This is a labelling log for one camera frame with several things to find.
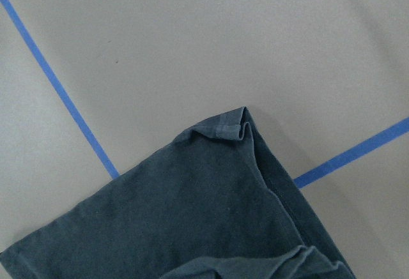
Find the blue tape line crosswise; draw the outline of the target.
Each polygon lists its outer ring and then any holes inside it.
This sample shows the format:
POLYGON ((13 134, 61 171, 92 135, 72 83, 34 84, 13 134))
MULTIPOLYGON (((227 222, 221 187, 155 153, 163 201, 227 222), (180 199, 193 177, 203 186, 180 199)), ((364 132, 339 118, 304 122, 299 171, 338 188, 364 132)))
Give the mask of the blue tape line crosswise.
POLYGON ((408 133, 408 117, 294 179, 303 188, 408 133))

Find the brown table mat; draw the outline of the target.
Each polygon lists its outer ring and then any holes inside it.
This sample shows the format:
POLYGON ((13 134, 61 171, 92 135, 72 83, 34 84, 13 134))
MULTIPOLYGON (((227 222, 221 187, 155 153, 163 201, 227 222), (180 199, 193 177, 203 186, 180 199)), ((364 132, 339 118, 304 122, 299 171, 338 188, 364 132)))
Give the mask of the brown table mat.
MULTIPOLYGON (((9 0, 116 170, 247 106, 297 178, 408 117, 408 0, 9 0)), ((111 180, 1 5, 1 252, 111 180)), ((302 189, 408 278, 408 133, 302 189)))

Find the blue tape line lengthwise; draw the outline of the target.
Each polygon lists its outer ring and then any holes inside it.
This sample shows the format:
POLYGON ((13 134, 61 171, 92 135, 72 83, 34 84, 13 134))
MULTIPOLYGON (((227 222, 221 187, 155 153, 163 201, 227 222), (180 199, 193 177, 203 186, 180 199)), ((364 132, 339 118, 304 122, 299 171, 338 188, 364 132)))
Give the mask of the blue tape line lengthwise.
POLYGON ((91 146, 92 150, 104 166, 108 174, 113 178, 117 178, 120 174, 113 162, 108 157, 107 153, 103 149, 102 145, 99 143, 94 133, 91 131, 91 128, 88 126, 87 122, 82 117, 81 113, 75 106, 74 102, 70 98, 69 94, 66 92, 66 89, 54 73, 53 69, 50 67, 46 58, 42 54, 41 50, 38 48, 36 42, 33 40, 23 21, 19 17, 19 14, 16 12, 15 8, 11 4, 10 0, 1 0, 1 4, 5 11, 7 12, 10 20, 13 22, 16 30, 19 32, 21 38, 24 40, 27 48, 30 53, 38 63, 42 72, 46 76, 47 80, 50 82, 51 86, 54 88, 59 99, 71 115, 75 124, 83 134, 84 138, 87 140, 88 144, 91 146))

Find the black printed t-shirt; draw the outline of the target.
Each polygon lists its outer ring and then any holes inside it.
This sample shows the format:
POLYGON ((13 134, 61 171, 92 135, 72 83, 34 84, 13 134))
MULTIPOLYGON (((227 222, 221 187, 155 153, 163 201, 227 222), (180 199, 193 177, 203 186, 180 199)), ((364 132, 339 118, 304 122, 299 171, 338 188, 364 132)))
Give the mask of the black printed t-shirt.
POLYGON ((247 108, 181 132, 1 254, 12 278, 353 278, 247 108))

